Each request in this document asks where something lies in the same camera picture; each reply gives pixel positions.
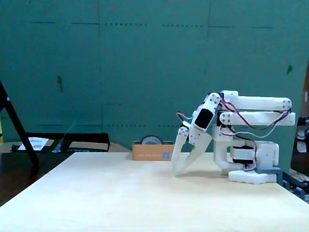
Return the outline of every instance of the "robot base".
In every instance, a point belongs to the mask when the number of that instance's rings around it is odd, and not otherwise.
[[[230,181],[258,185],[266,182],[276,182],[277,176],[275,174],[258,174],[255,171],[232,171],[228,173],[228,179]]]

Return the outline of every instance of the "wire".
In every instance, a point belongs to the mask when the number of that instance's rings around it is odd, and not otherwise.
[[[199,104],[199,105],[197,106],[197,109],[198,109],[201,105],[203,105],[204,103],[205,103],[205,102],[203,101],[201,104]],[[191,119],[193,118],[193,116],[192,116],[192,117],[187,117],[184,113],[182,113],[182,112],[180,112],[180,111],[178,111],[178,112],[176,113],[176,115],[177,115],[177,117],[180,119],[181,122],[184,121],[184,118],[186,118],[186,119],[188,119],[188,120],[191,120]]]
[[[230,127],[230,126],[228,126],[227,127],[232,133],[235,133],[235,131]],[[251,167],[251,168],[248,168],[248,169],[245,169],[244,171],[245,172],[250,172],[250,171],[253,171],[255,168],[256,168],[256,163],[257,163],[257,155],[256,155],[256,153],[257,153],[257,145],[256,145],[256,142],[253,140],[253,139],[248,139],[248,138],[245,138],[245,137],[242,137],[242,136],[239,136],[239,135],[235,135],[237,138],[239,138],[239,139],[243,139],[243,140],[247,140],[247,141],[251,141],[251,142],[253,142],[253,144],[254,144],[254,160],[253,160],[253,164],[254,164],[254,166],[253,167]]]
[[[257,138],[266,138],[267,136],[269,136],[269,135],[274,131],[275,127],[276,127],[276,124],[272,127],[272,129],[271,129],[270,132],[268,132],[266,135],[263,135],[263,136],[258,136],[258,135],[256,135],[256,134],[251,133],[251,132],[240,132],[240,131],[239,131],[239,132],[236,132],[236,133],[233,133],[233,134],[227,134],[227,133],[221,131],[221,129],[222,129],[221,126],[219,127],[219,131],[220,131],[223,135],[228,135],[228,136],[236,136],[236,135],[238,135],[238,134],[250,134],[250,135],[253,135],[253,136],[257,137]]]
[[[279,121],[281,121],[282,119],[287,117],[288,113],[289,113],[289,110],[283,111],[282,115],[278,119],[276,119],[275,121],[271,122],[268,126],[266,126],[264,128],[261,128],[261,129],[258,129],[258,128],[255,128],[252,125],[250,125],[250,123],[240,114],[239,110],[236,108],[235,105],[233,105],[230,102],[226,102],[223,99],[221,99],[221,102],[226,107],[226,109],[228,109],[230,112],[235,112],[244,121],[244,123],[247,124],[248,127],[250,127],[253,130],[256,130],[256,131],[263,131],[263,130],[265,130],[265,129],[267,129],[267,128],[277,124]],[[231,105],[234,108],[234,110],[230,109],[227,105]]]
[[[187,116],[186,116],[184,113],[182,113],[182,112],[177,112],[176,115],[177,115],[177,117],[180,119],[181,122],[184,121],[184,118],[186,118],[186,119],[188,119],[188,120],[190,120],[190,119],[193,118],[193,116],[192,116],[192,117],[187,117]]]

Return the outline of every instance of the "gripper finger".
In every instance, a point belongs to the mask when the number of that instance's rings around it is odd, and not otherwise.
[[[185,144],[187,137],[189,135],[189,129],[186,127],[180,127],[178,130],[178,134],[176,137],[175,145],[174,145],[174,150],[172,154],[172,167],[173,170],[176,170],[177,163],[179,162],[180,159],[180,153],[182,151],[182,147]]]

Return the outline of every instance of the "red wire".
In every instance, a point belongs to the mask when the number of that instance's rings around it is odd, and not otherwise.
[[[248,127],[250,127],[250,128],[253,129],[253,130],[256,130],[256,131],[263,131],[263,130],[265,130],[265,129],[271,127],[271,126],[276,125],[279,121],[281,121],[282,119],[284,119],[285,117],[287,117],[288,114],[289,114],[289,113],[288,113],[289,110],[286,110],[286,111],[283,112],[283,114],[281,115],[281,117],[278,118],[276,121],[273,121],[271,124],[269,124],[268,126],[266,126],[266,127],[264,127],[264,128],[258,129],[258,128],[253,127],[253,126],[240,114],[239,110],[235,107],[235,105],[233,105],[233,104],[230,103],[230,102],[226,102],[226,101],[224,101],[223,99],[221,99],[221,102],[222,102],[222,104],[226,107],[226,109],[228,109],[230,112],[235,112],[235,113],[244,121],[244,123],[247,124]],[[231,105],[231,106],[234,108],[234,110],[230,109],[230,108],[227,106],[227,104]]]

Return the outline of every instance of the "wall mark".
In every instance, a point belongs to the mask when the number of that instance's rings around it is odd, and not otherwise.
[[[63,93],[63,85],[62,85],[62,77],[61,76],[57,77],[57,83],[59,85],[60,93]]]
[[[289,65],[288,71],[286,72],[286,74],[288,75],[292,70],[293,70],[293,66],[292,66],[292,65]]]

